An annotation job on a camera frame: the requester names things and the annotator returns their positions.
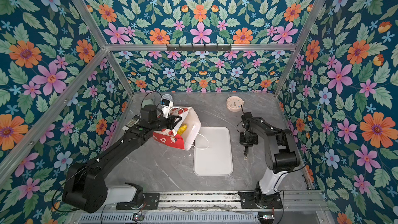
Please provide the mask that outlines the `yellow fake croissant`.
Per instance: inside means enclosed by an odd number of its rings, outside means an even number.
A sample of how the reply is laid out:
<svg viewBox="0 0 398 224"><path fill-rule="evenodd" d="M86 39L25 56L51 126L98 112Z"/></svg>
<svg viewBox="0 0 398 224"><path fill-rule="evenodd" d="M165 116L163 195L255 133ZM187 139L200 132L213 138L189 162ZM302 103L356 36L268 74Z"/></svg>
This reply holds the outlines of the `yellow fake croissant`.
<svg viewBox="0 0 398 224"><path fill-rule="evenodd" d="M184 124L184 125L182 125L182 126L177 130L177 133L178 133L179 135L182 135L182 134L186 131L186 129L187 129L187 125Z"/></svg>

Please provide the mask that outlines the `red white paper bag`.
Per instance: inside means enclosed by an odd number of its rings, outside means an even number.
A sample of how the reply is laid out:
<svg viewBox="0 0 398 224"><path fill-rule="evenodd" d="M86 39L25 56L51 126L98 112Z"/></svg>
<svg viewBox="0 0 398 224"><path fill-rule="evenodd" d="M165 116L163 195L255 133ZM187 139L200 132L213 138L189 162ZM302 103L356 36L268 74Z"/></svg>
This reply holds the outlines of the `red white paper bag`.
<svg viewBox="0 0 398 224"><path fill-rule="evenodd" d="M199 135L201 121L192 107L173 107L169 111L168 120L172 117L172 128L162 128L155 131L153 139L168 147L189 151Z"/></svg>

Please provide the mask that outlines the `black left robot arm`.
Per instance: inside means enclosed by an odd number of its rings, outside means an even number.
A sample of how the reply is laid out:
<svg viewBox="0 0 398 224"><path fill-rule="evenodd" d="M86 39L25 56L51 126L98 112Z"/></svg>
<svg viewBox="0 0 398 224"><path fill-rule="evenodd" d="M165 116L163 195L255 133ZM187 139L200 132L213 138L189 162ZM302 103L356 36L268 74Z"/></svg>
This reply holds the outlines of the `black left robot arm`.
<svg viewBox="0 0 398 224"><path fill-rule="evenodd" d="M172 130L180 123L180 116L164 117L155 105L144 106L138 123L126 130L110 148L84 164L70 166L64 183L63 202L94 213L107 204L133 201L138 189L136 185L107 187L106 177L126 156L143 146L154 132Z"/></svg>

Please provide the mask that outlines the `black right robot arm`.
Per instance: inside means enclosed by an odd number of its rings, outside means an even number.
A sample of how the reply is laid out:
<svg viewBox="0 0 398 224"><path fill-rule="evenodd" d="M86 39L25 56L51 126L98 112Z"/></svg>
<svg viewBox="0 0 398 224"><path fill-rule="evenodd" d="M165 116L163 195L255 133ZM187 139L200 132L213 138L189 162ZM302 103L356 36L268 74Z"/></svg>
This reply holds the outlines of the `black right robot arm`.
<svg viewBox="0 0 398 224"><path fill-rule="evenodd" d="M250 147L263 140L267 165L250 200L260 208L275 206L280 200L282 181L300 165L294 134L267 123L262 117L254 117L251 112L242 113L241 122L244 131L239 133L239 143L244 147L244 157L247 157Z"/></svg>

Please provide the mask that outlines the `white round alarm clock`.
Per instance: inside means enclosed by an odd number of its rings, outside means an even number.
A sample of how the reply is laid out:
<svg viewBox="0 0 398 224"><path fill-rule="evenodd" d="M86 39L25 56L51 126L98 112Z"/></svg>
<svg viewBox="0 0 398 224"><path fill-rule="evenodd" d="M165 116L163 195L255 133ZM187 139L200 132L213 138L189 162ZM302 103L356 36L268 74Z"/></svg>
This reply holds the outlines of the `white round alarm clock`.
<svg viewBox="0 0 398 224"><path fill-rule="evenodd" d="M173 97L171 94L164 94L162 95L162 100L168 100L168 101L173 101Z"/></svg>

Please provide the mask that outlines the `green glasses case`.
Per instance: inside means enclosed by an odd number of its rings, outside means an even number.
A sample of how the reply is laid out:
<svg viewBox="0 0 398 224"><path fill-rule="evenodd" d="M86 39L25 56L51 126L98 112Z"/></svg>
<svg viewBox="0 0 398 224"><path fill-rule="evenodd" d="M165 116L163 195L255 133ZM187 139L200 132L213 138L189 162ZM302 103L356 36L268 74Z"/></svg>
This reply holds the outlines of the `green glasses case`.
<svg viewBox="0 0 398 224"><path fill-rule="evenodd" d="M145 99L142 101L141 109L143 110L149 111L155 109L155 107L153 99Z"/></svg>

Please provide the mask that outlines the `white rectangular tray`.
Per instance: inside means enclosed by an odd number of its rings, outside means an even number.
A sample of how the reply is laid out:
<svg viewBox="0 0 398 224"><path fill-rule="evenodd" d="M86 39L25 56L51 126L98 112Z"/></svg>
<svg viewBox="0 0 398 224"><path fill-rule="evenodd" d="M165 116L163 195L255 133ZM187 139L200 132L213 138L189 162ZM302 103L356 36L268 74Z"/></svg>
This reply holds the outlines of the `white rectangular tray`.
<svg viewBox="0 0 398 224"><path fill-rule="evenodd" d="M226 127L203 127L194 142L197 176L228 176L233 172L231 138Z"/></svg>

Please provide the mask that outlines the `white remote control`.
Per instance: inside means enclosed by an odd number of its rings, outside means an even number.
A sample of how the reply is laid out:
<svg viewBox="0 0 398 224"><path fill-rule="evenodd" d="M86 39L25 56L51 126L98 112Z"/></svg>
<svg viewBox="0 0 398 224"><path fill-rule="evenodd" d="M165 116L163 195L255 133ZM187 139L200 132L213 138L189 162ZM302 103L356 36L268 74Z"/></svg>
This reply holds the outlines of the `white remote control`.
<svg viewBox="0 0 398 224"><path fill-rule="evenodd" d="M133 118L131 118L124 126L123 126L123 130L127 131L129 130L131 127L133 127L134 125L136 125L139 121L140 121L140 116L139 115L135 115Z"/></svg>

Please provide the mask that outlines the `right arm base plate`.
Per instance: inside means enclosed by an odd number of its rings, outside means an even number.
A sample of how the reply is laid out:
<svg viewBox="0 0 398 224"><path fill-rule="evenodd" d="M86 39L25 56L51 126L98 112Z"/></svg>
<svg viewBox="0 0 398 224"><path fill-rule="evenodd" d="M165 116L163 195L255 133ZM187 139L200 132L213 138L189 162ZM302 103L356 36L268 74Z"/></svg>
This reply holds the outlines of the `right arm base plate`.
<svg viewBox="0 0 398 224"><path fill-rule="evenodd" d="M280 194L264 195L260 192L239 191L240 204L243 209L282 209L283 201Z"/></svg>

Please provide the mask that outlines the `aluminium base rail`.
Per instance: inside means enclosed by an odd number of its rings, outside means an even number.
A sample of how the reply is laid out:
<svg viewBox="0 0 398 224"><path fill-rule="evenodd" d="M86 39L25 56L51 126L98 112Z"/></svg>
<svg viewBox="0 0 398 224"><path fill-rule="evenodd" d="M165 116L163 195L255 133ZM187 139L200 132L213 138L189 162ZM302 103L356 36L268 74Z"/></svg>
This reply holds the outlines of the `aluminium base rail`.
<svg viewBox="0 0 398 224"><path fill-rule="evenodd" d="M160 194L160 203L154 210L197 210L225 209L227 211L242 211L238 191L164 191ZM280 193L283 201L282 209L246 209L254 211L318 211L327 210L328 205L321 193L316 190L283 190ZM105 206L116 208L117 203Z"/></svg>

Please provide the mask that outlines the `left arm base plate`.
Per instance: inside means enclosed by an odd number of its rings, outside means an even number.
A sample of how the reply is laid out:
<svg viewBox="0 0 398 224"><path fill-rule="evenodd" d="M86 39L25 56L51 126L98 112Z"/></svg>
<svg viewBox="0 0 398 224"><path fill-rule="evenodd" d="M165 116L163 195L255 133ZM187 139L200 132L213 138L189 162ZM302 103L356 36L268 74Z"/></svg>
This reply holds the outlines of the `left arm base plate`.
<svg viewBox="0 0 398 224"><path fill-rule="evenodd" d="M142 193L137 194L130 202L117 203L117 210L154 210L158 208L160 203L159 193Z"/></svg>

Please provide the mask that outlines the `black hook rail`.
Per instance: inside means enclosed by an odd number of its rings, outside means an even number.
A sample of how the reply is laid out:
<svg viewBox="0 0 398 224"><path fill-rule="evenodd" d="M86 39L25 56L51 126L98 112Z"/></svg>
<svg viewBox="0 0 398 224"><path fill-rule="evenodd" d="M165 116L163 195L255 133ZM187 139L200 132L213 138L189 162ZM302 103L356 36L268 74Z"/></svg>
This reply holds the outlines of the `black hook rail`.
<svg viewBox="0 0 398 224"><path fill-rule="evenodd" d="M196 52L196 51L232 51L231 45L220 45L220 44L203 44L203 45L166 45L167 51L186 51L186 52Z"/></svg>

